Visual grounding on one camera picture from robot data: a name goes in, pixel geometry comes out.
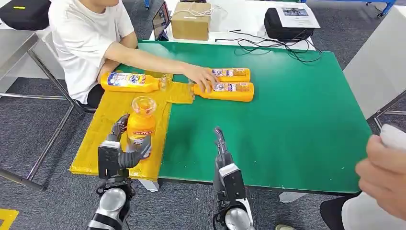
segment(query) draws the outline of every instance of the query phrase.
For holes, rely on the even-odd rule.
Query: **bottle label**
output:
[[[131,85],[144,85],[145,79],[145,74],[111,72],[107,83],[111,86],[127,87]]]
[[[134,131],[131,134],[132,135],[148,135],[153,133],[153,131]]]
[[[247,92],[249,91],[249,85],[245,82],[216,83],[213,90],[216,92]]]
[[[233,77],[233,69],[212,69],[212,73],[217,77]]]

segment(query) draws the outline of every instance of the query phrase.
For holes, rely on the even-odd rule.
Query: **black bag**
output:
[[[282,27],[276,8],[269,8],[265,13],[265,29],[269,38],[281,42],[295,42],[307,39],[313,35],[314,28],[287,28]]]
[[[16,30],[43,30],[50,5],[49,0],[11,0],[0,8],[0,19]]]

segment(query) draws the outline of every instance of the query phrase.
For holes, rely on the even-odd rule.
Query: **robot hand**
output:
[[[227,150],[220,127],[216,127],[214,132],[217,135],[218,156],[215,159],[213,186],[219,212],[213,217],[213,228],[216,229],[215,223],[219,222],[225,230],[255,230],[241,170]]]
[[[121,230],[123,222],[130,215],[130,201],[135,195],[128,168],[135,167],[150,151],[151,136],[146,136],[140,149],[123,152],[120,146],[121,135],[127,129],[126,114],[112,127],[107,139],[98,148],[99,178],[101,185],[96,193],[101,196],[99,207],[87,230]]]

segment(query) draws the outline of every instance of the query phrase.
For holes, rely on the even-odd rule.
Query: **orange bottle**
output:
[[[192,90],[202,98],[250,102],[254,97],[254,85],[251,82],[220,82],[216,83],[211,92],[202,92],[199,85],[194,84]]]
[[[134,147],[140,148],[145,136],[148,134],[153,135],[155,132],[155,118],[153,116],[157,104],[154,99],[146,96],[140,96],[133,99],[131,104],[133,112],[130,114],[127,122],[127,136],[129,142]]]
[[[249,82],[251,79],[248,68],[212,69],[212,73],[225,82]]]
[[[119,92],[152,92],[165,89],[166,78],[138,73],[106,72],[100,78],[105,90]]]

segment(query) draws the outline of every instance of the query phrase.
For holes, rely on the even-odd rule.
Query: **white paper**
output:
[[[302,6],[276,7],[282,27],[288,28],[320,28],[312,10],[305,4]]]

